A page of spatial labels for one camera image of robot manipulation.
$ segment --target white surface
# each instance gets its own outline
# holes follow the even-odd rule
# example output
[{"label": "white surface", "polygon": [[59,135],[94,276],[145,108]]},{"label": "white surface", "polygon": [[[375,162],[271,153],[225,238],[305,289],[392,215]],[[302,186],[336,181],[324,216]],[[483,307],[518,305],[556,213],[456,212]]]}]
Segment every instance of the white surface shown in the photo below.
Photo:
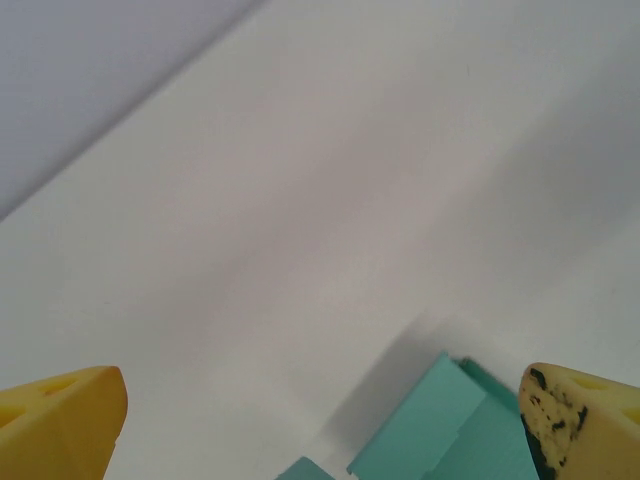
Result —
[{"label": "white surface", "polygon": [[636,11],[483,3],[209,51],[0,224],[0,386],[118,364],[109,479],[251,480],[344,467],[442,347],[640,384]]},{"label": "white surface", "polygon": [[0,0],[0,219],[253,0]]}]

